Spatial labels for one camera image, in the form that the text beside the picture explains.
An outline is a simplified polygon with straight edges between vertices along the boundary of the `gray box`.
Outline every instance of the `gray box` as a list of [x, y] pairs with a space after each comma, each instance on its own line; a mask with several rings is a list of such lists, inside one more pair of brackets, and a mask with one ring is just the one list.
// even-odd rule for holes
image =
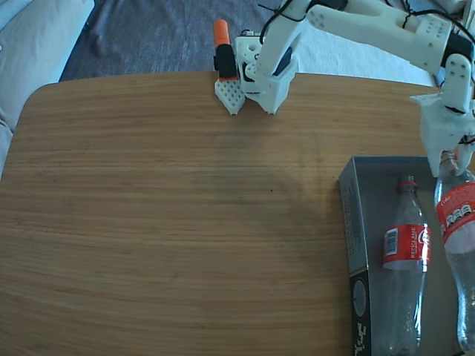
[[435, 179], [426, 157], [353, 157], [340, 176], [352, 303], [352, 356], [380, 356], [377, 340], [384, 333], [381, 311], [387, 301], [382, 268], [384, 232], [393, 224], [396, 183], [411, 174], [419, 186], [428, 218], [431, 251], [422, 300], [422, 341], [417, 356], [451, 356], [460, 352], [456, 337], [457, 295], [433, 207]]

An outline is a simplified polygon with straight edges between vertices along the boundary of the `coca-cola bottle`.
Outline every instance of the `coca-cola bottle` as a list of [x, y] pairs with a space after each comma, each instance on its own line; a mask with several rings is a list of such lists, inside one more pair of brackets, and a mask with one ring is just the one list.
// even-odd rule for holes
[[421, 305], [430, 259], [430, 230], [413, 176], [399, 178], [393, 226], [384, 234], [381, 355], [411, 356], [421, 342]]
[[453, 151], [442, 154], [434, 202], [459, 298], [457, 337], [475, 352], [475, 177], [459, 171]]

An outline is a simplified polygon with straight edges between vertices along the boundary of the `wood grain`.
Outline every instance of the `wood grain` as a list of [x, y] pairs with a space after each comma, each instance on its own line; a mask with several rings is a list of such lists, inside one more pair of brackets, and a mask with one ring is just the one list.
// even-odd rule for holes
[[337, 179], [419, 155], [432, 89], [297, 75], [230, 117], [213, 73], [25, 106], [0, 187], [0, 355], [352, 355]]

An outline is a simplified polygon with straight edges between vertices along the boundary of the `gray bedsheet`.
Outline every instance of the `gray bedsheet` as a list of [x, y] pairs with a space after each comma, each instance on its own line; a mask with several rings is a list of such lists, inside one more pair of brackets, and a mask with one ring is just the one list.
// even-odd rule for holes
[[[95, 0], [62, 80], [175, 70], [212, 70], [213, 22], [229, 22], [231, 37], [261, 31], [272, 15], [258, 7], [281, 0]], [[412, 0], [414, 10], [429, 0]]]

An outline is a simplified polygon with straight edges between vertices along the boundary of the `white cloth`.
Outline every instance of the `white cloth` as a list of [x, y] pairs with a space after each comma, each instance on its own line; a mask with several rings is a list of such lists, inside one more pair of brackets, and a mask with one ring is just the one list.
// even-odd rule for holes
[[[1, 12], [12, 0], [0, 1]], [[25, 102], [59, 80], [93, 7], [94, 0], [34, 0], [0, 31], [0, 174]]]
[[0, 0], [0, 31], [32, 0]]
[[310, 27], [296, 51], [302, 73], [334, 74], [434, 86], [423, 69], [378, 48]]

